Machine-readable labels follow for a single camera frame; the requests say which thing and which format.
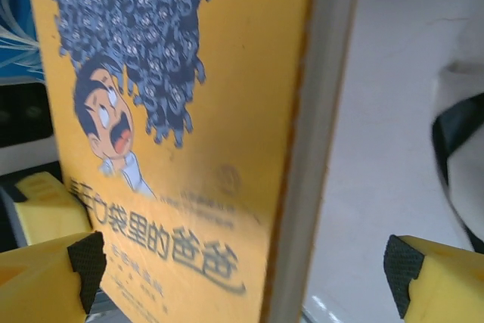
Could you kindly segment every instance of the cartoon illustration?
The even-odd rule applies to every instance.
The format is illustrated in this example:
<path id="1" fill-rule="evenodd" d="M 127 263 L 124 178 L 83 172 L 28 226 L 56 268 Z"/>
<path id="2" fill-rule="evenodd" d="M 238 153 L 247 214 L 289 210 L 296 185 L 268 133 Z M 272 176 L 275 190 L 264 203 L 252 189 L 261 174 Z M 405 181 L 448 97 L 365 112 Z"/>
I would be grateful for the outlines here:
<path id="1" fill-rule="evenodd" d="M 78 79 L 95 55 L 109 57 L 105 71 L 116 78 L 116 92 L 127 91 L 146 110 L 145 132 L 156 144 L 172 134 L 182 148 L 185 130 L 194 129 L 187 105 L 196 81 L 206 80 L 198 57 L 202 0 L 54 1 L 59 55 L 70 57 Z"/>
<path id="2" fill-rule="evenodd" d="M 119 65 L 100 54 L 93 55 L 79 68 L 74 111 L 92 152 L 103 160 L 102 173 L 105 176 L 123 174 L 134 192 L 154 197 L 132 152 L 135 130 L 131 111 L 119 94 L 109 68 L 117 69 Z"/>

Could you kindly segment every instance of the white surface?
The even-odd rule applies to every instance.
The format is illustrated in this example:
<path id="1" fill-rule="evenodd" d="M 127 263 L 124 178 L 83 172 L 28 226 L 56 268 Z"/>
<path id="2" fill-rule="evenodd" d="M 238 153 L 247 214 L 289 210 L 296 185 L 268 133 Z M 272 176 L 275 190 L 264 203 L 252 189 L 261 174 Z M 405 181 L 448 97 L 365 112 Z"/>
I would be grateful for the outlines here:
<path id="1" fill-rule="evenodd" d="M 466 247 L 430 143 L 433 77 L 478 0 L 359 0 L 305 306 L 318 323 L 401 322 L 390 234 Z"/>

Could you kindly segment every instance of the open mouth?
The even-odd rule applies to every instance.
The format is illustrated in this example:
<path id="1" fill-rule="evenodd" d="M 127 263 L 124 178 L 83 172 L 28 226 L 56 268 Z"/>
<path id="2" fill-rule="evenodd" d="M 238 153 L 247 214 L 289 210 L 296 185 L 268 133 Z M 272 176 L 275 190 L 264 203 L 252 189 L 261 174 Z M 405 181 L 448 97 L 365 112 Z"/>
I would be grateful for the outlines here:
<path id="1" fill-rule="evenodd" d="M 122 113 L 121 119 L 119 119 L 119 122 L 113 127 L 110 133 L 110 140 L 114 150 L 118 154 L 121 154 L 129 143 L 130 138 L 131 129 L 129 128 L 128 117 L 126 117 L 125 113 Z"/>

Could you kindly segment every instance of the eye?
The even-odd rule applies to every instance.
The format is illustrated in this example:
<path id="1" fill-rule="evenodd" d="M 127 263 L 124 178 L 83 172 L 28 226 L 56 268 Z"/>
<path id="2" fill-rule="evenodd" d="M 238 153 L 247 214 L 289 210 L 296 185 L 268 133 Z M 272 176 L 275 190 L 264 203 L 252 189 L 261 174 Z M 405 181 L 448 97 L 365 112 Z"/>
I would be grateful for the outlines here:
<path id="1" fill-rule="evenodd" d="M 107 129 L 107 127 L 109 126 L 109 114 L 107 113 L 106 107 L 100 106 L 98 113 L 101 125 L 103 126 L 103 128 Z"/>
<path id="2" fill-rule="evenodd" d="M 111 106 L 116 107 L 118 103 L 118 95 L 113 87 L 109 87 L 109 89 L 107 90 L 107 98 L 109 98 L 109 103 L 111 104 Z"/>

